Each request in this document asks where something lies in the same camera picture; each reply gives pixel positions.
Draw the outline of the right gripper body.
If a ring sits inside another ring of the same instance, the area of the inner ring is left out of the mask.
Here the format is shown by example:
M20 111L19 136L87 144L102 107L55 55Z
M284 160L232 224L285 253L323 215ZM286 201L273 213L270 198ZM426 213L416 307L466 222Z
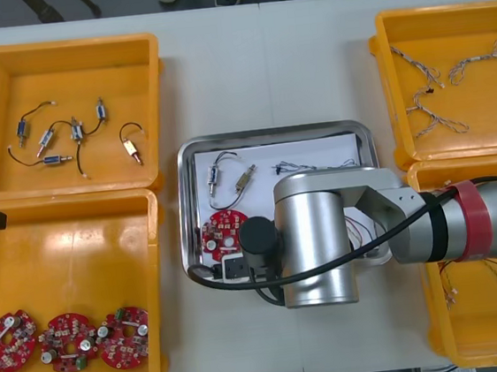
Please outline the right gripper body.
M267 265L253 266L249 265L249 279L250 282L256 281L271 281L278 280L281 277L281 264L280 261L270 262Z

